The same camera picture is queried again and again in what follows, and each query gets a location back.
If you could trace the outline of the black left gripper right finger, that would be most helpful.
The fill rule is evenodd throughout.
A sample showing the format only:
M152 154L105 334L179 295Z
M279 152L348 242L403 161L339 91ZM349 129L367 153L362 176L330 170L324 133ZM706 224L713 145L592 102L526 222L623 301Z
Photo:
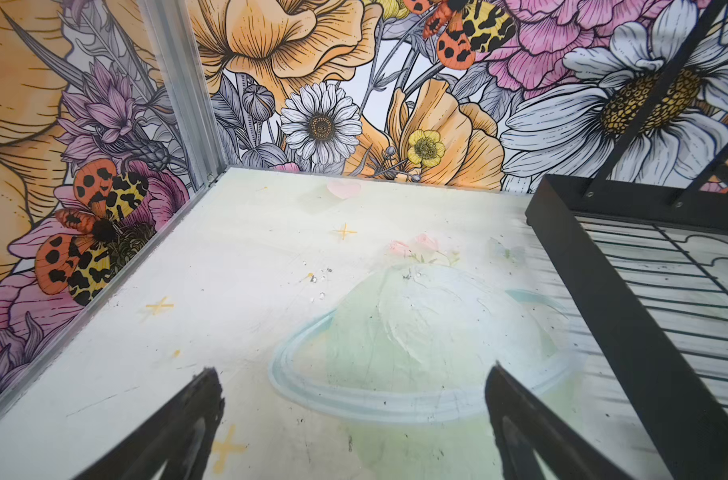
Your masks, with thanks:
M628 479L630 476L572 430L499 363L485 401L505 479Z

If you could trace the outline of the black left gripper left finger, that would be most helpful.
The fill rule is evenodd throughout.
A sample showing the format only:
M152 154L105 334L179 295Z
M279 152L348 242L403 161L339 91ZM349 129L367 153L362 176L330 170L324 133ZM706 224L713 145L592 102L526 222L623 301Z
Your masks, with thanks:
M79 479L201 479L225 407L208 367Z

